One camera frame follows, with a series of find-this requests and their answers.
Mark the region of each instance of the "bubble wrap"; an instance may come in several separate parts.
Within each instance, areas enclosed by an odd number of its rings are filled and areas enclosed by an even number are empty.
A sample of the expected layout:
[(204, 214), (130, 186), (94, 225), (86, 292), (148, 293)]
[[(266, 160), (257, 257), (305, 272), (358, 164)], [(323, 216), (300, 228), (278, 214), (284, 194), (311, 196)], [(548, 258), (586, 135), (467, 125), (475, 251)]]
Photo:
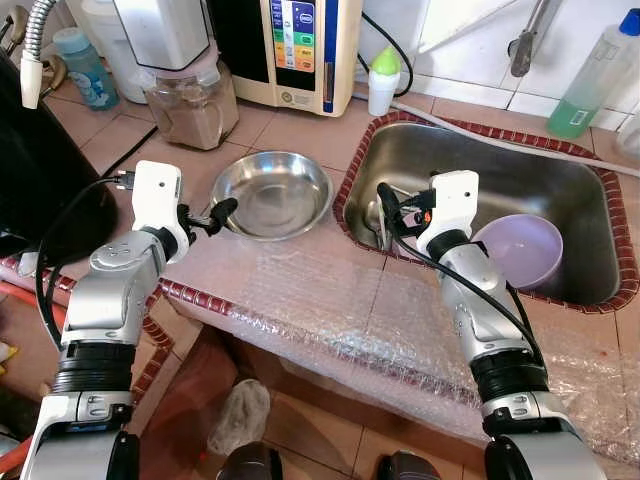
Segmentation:
[[(435, 283), (271, 244), (238, 304), (230, 315), (241, 338), (372, 403), (487, 440), (476, 386)], [(638, 358), (621, 359), (574, 331), (535, 334), (550, 389), (587, 443), (616, 461), (640, 464)]]

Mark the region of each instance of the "green liquid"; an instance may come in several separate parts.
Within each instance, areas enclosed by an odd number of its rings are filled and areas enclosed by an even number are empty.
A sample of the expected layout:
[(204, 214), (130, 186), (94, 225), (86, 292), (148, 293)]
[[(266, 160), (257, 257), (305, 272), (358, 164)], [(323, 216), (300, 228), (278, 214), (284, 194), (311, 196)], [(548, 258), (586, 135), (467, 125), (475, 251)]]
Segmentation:
[(547, 122), (547, 130), (556, 137), (577, 138), (584, 133), (598, 110), (584, 110), (566, 100), (560, 103)]

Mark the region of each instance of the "sink basin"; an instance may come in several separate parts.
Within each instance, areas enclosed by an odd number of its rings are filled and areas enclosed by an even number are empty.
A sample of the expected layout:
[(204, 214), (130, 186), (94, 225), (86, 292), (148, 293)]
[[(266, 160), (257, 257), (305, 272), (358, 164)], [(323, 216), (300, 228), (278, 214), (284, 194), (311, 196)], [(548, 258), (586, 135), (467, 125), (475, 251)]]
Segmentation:
[[(375, 130), (368, 150), (366, 145), (363, 150), (362, 164), (358, 167), (359, 162), (354, 161), (350, 170), (352, 178), (355, 176), (353, 185), (348, 172), (341, 190), (343, 199), (339, 195), (334, 208), (339, 221), (342, 217), (343, 228), (357, 242), (378, 249), (376, 234), (365, 222), (378, 183), (384, 181), (416, 192), (427, 188), (433, 171), (469, 169), (480, 176), (474, 232), (505, 215), (532, 213), (551, 221), (562, 234), (560, 268), (535, 293), (578, 308), (602, 304), (618, 292), (620, 268), (607, 194), (595, 170), (490, 146), (418, 123), (381, 126)], [(345, 189), (349, 190), (346, 200)]]

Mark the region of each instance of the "stainless steel bowl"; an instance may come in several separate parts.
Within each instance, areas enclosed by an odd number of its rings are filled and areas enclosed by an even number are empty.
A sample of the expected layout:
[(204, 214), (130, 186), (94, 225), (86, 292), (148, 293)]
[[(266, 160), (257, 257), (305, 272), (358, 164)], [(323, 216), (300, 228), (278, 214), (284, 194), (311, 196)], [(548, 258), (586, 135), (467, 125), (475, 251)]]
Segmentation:
[(297, 153), (259, 152), (241, 158), (216, 179), (215, 204), (238, 200), (229, 227), (261, 241), (285, 240), (308, 231), (325, 214), (333, 197), (329, 176)]

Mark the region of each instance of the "lavender plastic bowl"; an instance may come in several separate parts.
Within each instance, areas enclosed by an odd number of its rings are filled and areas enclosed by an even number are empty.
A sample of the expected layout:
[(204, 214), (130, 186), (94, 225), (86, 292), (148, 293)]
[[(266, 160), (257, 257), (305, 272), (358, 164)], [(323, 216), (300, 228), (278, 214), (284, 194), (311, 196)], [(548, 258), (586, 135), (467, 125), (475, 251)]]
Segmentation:
[(484, 242), (489, 256), (515, 288), (544, 283), (560, 266), (562, 235), (548, 220), (527, 213), (488, 223), (473, 237)]

